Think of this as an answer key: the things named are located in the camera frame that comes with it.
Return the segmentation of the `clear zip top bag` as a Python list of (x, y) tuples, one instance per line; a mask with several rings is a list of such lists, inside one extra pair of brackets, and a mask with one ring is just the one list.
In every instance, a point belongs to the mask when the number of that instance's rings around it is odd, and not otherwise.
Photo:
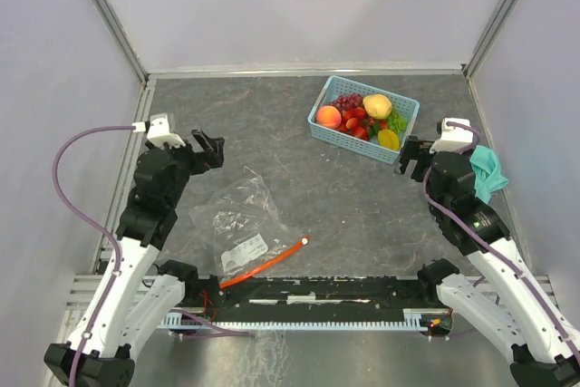
[(204, 242), (212, 246), (221, 289), (265, 273), (309, 244), (309, 236), (282, 222), (269, 188), (258, 175), (218, 190), (189, 216)]

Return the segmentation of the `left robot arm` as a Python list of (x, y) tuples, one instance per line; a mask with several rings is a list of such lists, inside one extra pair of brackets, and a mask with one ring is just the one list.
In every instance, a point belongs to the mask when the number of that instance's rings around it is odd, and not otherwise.
[(44, 363), (64, 386), (127, 386), (145, 343), (178, 304), (192, 305), (200, 295), (198, 271), (179, 261), (159, 269), (148, 293), (137, 301), (142, 281), (157, 259), (178, 215), (176, 208), (193, 176), (224, 163), (221, 137), (191, 132), (201, 149), (155, 121), (122, 126), (145, 133), (146, 151), (138, 158), (134, 186), (115, 232), (82, 213), (64, 195), (58, 164), (52, 177), (57, 195), (79, 218), (101, 232), (113, 253), (80, 322), (64, 343), (52, 343)]

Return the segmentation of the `yellow pear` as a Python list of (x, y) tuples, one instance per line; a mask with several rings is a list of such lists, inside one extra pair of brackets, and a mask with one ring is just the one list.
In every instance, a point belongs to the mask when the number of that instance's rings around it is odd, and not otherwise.
[(380, 93), (365, 96), (362, 99), (362, 105), (366, 113), (377, 120), (385, 120), (393, 109), (391, 100)]

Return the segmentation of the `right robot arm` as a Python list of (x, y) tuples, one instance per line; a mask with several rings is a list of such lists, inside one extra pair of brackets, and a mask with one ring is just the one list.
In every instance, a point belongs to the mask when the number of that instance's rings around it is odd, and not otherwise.
[(470, 163), (473, 144), (432, 150), (410, 136), (401, 148), (400, 170), (410, 161), (429, 210), (443, 236), (482, 274), (499, 301), (483, 295), (450, 262), (419, 272), (416, 296), (424, 305), (442, 302), (460, 314), (505, 357), (519, 386), (576, 386), (579, 331), (566, 320), (533, 276), (509, 230), (476, 195)]

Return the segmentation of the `yellow star fruit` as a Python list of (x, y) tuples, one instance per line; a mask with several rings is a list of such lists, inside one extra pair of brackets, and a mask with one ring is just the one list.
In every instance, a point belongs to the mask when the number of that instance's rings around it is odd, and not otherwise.
[(401, 142), (399, 136), (390, 129), (383, 129), (377, 133), (377, 142), (381, 147), (388, 150), (399, 151)]

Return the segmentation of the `orange peach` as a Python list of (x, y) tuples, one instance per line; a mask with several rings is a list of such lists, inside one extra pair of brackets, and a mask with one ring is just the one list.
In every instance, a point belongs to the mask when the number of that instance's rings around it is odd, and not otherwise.
[(336, 129), (342, 123), (343, 118), (340, 111), (334, 106), (325, 105), (317, 110), (315, 121), (325, 128)]

